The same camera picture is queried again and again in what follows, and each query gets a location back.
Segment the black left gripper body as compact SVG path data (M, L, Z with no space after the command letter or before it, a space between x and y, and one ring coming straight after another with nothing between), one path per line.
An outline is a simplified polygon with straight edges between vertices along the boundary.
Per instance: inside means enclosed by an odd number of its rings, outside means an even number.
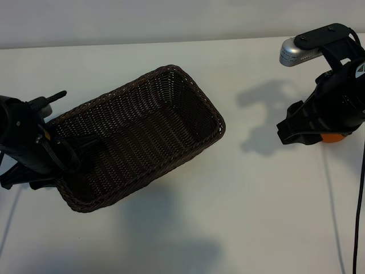
M40 143L46 135L44 120L27 102L1 99L1 153L17 163L1 175L1 186L9 190L31 178L57 177L59 170Z

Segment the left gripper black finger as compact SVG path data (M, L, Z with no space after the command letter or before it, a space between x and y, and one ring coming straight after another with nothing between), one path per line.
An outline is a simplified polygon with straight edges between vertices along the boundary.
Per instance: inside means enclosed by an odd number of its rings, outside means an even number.
M29 179L29 186L32 190L39 190L41 188L55 188L56 180L57 180L56 177L31 178Z
M93 164L91 153L99 143L98 136L77 136L73 138L73 151L76 164Z

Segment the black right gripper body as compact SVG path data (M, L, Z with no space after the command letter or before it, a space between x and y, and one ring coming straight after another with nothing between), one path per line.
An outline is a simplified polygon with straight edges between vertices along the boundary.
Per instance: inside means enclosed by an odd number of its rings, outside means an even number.
M315 90L305 101L307 115L304 135L350 135L364 122L364 75L356 76L364 64L358 58L330 76L321 75Z

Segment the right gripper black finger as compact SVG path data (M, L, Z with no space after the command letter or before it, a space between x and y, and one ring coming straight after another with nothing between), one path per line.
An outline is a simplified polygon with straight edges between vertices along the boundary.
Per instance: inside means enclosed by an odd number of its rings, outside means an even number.
M284 145L301 143L312 145L323 140L313 125L305 120L285 119L277 124L277 134Z
M311 107L313 103L311 100L305 102L300 100L293 103L288 109L286 120L309 122L311 120Z

